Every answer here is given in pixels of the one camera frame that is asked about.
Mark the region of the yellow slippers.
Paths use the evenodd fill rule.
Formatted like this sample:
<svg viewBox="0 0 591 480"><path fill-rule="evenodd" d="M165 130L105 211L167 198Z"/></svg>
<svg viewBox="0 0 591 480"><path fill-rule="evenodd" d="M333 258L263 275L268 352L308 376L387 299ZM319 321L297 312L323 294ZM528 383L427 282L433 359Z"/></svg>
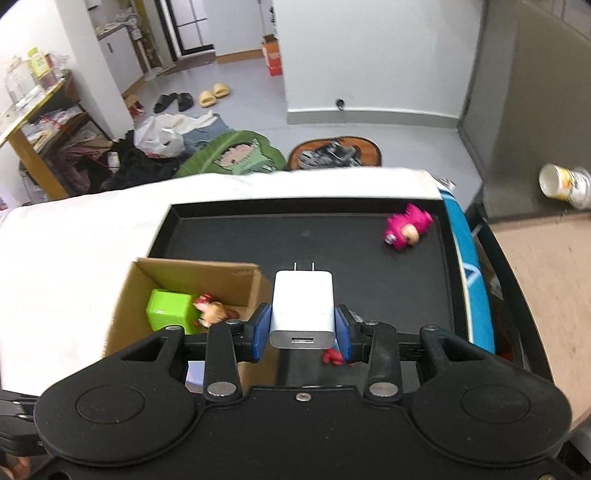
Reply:
<svg viewBox="0 0 591 480"><path fill-rule="evenodd" d="M217 82L215 83L211 89L203 90L198 95L198 105L201 108L209 108L217 103L218 100L222 98L228 97L231 94L231 89L228 85Z"/></svg>

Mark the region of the pink plush toy figure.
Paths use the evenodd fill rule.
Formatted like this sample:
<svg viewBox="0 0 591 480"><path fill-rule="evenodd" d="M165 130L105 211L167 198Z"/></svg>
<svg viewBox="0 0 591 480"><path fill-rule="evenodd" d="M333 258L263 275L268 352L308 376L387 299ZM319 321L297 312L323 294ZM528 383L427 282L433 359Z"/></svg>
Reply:
<svg viewBox="0 0 591 480"><path fill-rule="evenodd" d="M416 245L433 224L433 217L426 210L408 203L403 213L390 216L386 221L384 242L397 251Z"/></svg>

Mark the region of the white paper cup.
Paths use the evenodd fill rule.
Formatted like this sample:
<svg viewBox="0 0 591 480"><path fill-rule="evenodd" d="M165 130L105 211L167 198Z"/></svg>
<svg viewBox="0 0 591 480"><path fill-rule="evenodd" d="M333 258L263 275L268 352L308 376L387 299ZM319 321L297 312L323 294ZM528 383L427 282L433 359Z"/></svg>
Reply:
<svg viewBox="0 0 591 480"><path fill-rule="evenodd" d="M547 198L568 202L578 210L590 209L591 177L586 169L546 164L540 170L538 182Z"/></svg>

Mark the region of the orange mat with shoes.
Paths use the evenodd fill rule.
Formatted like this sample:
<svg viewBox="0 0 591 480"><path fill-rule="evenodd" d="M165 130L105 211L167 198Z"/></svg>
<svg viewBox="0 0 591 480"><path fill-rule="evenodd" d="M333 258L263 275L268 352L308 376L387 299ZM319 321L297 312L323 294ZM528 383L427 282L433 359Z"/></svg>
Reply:
<svg viewBox="0 0 591 480"><path fill-rule="evenodd" d="M358 136L307 141L297 145L287 158L291 171L362 166L381 167L382 153L372 140Z"/></svg>

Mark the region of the blue bin edge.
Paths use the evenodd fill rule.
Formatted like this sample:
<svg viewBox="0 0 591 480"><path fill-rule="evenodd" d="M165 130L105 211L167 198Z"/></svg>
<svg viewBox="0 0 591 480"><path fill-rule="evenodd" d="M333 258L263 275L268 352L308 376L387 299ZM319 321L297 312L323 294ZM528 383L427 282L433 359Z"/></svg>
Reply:
<svg viewBox="0 0 591 480"><path fill-rule="evenodd" d="M460 272L467 307L468 340L494 354L495 338L485 280L468 221L453 193L439 189L459 254Z"/></svg>

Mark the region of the red small figure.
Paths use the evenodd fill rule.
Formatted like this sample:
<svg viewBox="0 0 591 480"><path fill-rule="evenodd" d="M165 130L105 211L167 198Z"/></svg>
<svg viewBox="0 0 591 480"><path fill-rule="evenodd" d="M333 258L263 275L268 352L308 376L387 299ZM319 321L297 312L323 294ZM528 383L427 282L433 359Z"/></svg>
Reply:
<svg viewBox="0 0 591 480"><path fill-rule="evenodd" d="M339 350L331 348L322 353L322 363L325 365L342 366L346 364L346 361L342 358L342 354Z"/></svg>

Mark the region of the black shallow tray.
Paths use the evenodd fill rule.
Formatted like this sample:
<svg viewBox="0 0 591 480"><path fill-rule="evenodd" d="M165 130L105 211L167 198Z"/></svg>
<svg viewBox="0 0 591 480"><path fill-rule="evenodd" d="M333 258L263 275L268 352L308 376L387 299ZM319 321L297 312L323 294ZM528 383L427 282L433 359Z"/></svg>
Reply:
<svg viewBox="0 0 591 480"><path fill-rule="evenodd" d="M152 258L252 263L267 279L280 270L332 273L335 303L404 333L435 324L468 335L461 261L441 200L419 200L434 223L401 252L384 242L394 198L287 198L172 205Z"/></svg>

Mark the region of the grey cabinet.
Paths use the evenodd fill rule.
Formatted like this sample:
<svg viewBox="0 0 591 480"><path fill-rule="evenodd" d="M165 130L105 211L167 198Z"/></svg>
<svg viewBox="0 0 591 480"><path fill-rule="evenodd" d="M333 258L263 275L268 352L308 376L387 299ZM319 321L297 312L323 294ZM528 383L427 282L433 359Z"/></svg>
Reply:
<svg viewBox="0 0 591 480"><path fill-rule="evenodd" d="M536 1L489 1L461 138L493 220L550 216L546 164L590 166L590 40Z"/></svg>

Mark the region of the white usb charger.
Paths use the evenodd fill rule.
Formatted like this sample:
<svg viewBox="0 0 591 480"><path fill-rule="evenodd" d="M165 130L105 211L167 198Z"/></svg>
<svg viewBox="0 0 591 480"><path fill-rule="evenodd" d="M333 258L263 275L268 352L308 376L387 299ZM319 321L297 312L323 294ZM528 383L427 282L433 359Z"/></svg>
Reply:
<svg viewBox="0 0 591 480"><path fill-rule="evenodd" d="M325 350L335 344L332 273L281 270L274 276L270 344L283 350Z"/></svg>

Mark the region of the wooden shelf table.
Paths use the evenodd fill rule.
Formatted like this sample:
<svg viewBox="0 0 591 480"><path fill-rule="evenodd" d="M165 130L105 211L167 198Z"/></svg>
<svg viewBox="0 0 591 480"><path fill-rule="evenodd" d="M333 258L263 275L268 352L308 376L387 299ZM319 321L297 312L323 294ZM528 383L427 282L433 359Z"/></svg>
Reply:
<svg viewBox="0 0 591 480"><path fill-rule="evenodd" d="M82 106L71 72L1 115L1 144L12 147L20 173L50 200L97 193L112 176L112 139Z"/></svg>

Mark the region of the brown doll figure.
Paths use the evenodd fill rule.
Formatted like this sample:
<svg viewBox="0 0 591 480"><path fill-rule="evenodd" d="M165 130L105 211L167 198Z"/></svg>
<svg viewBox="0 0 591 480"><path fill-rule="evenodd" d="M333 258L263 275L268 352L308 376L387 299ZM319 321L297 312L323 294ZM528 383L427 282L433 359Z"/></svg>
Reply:
<svg viewBox="0 0 591 480"><path fill-rule="evenodd" d="M226 320L238 320L239 313L231 308L224 306L221 302L214 299L211 294L202 294L193 301L193 307L199 312L195 323L209 328L214 324Z"/></svg>

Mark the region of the white plastic bag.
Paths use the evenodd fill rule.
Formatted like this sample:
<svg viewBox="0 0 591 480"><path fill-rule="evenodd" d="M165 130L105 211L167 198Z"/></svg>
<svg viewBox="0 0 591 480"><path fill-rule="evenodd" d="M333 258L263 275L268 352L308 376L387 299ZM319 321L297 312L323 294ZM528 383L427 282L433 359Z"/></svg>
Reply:
<svg viewBox="0 0 591 480"><path fill-rule="evenodd" d="M182 113L150 116L134 130L134 146L151 158L173 158L184 152L183 136L211 126L218 117L209 110L199 117Z"/></svg>

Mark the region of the brown cardboard box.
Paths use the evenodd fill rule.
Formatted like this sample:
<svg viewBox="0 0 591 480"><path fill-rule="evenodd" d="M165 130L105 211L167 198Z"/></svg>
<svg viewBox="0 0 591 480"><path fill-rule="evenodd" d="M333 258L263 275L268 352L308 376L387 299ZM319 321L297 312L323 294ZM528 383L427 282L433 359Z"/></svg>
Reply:
<svg viewBox="0 0 591 480"><path fill-rule="evenodd" d="M245 321L273 295L270 280L256 264L139 258L131 264L106 330L104 356L154 332L145 312L153 289L189 294L194 300L211 294Z"/></svg>

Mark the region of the black slippers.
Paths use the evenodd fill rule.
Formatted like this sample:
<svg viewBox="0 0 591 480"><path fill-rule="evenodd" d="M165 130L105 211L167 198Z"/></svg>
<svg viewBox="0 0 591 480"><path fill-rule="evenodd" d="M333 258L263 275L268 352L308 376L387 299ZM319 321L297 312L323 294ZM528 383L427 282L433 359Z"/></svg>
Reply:
<svg viewBox="0 0 591 480"><path fill-rule="evenodd" d="M193 97L187 92L162 94L158 97L156 103L154 104L153 112L155 114L160 114L170 107L174 102L177 103L179 112L189 110L194 105Z"/></svg>

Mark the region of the green cartoon blanket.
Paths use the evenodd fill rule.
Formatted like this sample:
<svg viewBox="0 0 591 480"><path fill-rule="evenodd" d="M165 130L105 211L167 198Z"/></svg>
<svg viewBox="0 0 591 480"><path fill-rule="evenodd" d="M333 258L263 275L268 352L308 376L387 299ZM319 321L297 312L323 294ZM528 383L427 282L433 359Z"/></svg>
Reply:
<svg viewBox="0 0 591 480"><path fill-rule="evenodd" d="M175 178L199 174L249 175L287 168L280 150L262 134L247 131L222 133L193 153L178 168Z"/></svg>

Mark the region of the orange box far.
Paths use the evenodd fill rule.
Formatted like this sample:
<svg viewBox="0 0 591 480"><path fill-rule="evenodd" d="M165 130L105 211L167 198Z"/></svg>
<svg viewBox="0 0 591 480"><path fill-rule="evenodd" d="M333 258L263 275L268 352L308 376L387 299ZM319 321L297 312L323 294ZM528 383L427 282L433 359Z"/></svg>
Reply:
<svg viewBox="0 0 591 480"><path fill-rule="evenodd" d="M266 60L266 67L270 76L280 76L283 73L281 66L280 45L273 34L263 37L262 42L263 58Z"/></svg>

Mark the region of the green plastic cube box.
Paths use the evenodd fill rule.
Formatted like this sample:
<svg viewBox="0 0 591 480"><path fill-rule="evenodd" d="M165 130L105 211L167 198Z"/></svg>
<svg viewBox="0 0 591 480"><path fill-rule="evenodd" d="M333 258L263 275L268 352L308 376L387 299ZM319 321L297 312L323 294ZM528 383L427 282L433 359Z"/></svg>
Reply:
<svg viewBox="0 0 591 480"><path fill-rule="evenodd" d="M181 326L187 335L197 334L198 311L194 297L163 289L153 289L146 305L146 316L153 331L167 326Z"/></svg>

